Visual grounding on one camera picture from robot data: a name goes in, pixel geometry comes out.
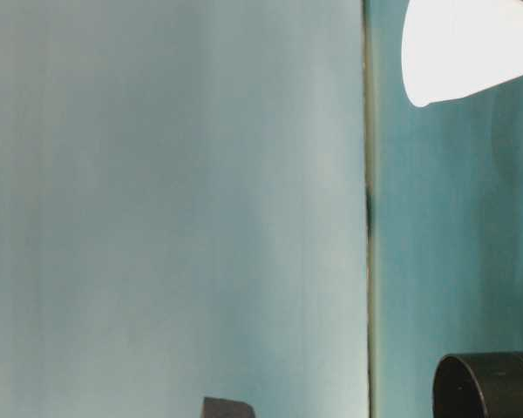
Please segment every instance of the white cone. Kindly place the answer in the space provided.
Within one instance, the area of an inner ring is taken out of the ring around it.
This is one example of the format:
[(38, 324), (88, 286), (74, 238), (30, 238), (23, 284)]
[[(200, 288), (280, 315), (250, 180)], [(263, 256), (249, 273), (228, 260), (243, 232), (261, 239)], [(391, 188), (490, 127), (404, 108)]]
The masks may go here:
[(401, 55), (419, 107), (523, 76), (523, 1), (411, 0)]

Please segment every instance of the light blue surface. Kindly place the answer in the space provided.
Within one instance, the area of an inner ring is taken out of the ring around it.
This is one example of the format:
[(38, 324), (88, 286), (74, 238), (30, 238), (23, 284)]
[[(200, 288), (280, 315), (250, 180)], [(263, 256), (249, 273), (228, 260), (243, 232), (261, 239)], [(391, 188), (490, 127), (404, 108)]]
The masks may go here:
[(360, 32), (0, 0), (0, 418), (367, 416)]
[(412, 107), (407, 3), (367, 7), (376, 418), (431, 417), (443, 354), (523, 350), (523, 78)]

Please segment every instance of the black cylinder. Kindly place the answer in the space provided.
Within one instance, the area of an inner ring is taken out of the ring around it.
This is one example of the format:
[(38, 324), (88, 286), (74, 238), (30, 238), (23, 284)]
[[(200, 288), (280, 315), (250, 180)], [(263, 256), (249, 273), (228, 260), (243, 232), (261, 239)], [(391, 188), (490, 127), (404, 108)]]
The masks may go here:
[(523, 353), (448, 354), (433, 408), (435, 418), (523, 418)]

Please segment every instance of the teal background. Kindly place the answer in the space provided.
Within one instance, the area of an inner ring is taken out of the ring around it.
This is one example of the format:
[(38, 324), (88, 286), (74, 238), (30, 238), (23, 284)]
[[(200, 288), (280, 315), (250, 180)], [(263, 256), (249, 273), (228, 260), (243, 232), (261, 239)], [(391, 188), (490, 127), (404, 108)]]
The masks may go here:
[(367, 415), (361, 32), (0, 0), (0, 418)]
[(443, 354), (523, 350), (523, 78), (413, 107), (407, 3), (365, 11), (377, 418), (432, 416)]

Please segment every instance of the black cap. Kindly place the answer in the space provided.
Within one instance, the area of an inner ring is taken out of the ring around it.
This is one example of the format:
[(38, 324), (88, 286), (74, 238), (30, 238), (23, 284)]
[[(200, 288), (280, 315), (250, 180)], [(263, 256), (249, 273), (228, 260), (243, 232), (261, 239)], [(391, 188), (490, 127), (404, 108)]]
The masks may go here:
[(433, 409), (435, 418), (523, 418), (523, 353), (447, 355)]
[(255, 418), (255, 413), (244, 402), (204, 398), (201, 418)]

